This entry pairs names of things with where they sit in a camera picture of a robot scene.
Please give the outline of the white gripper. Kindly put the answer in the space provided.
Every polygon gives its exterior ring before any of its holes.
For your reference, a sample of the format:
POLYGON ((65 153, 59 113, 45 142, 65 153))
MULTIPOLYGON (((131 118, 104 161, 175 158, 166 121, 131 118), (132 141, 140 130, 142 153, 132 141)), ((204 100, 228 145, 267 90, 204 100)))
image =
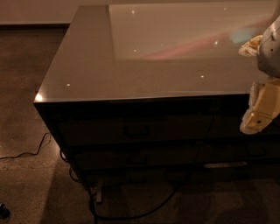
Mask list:
MULTIPOLYGON (((240 47, 238 53, 245 57, 255 57, 262 37, 253 37, 240 47)), ((260 133, 279 115, 280 79, 254 82, 249 94, 248 109, 241 119, 240 132, 246 135, 260 133)))

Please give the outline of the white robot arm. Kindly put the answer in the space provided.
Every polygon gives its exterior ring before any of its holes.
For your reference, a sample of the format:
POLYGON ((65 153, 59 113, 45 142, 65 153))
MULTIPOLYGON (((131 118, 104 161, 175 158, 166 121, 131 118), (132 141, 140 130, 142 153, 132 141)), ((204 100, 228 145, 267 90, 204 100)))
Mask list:
POLYGON ((252 84, 248 109, 241 120, 240 132, 253 135, 280 115, 280 16, 262 35, 242 45, 239 54, 256 57, 258 69, 269 76, 264 83, 252 84))

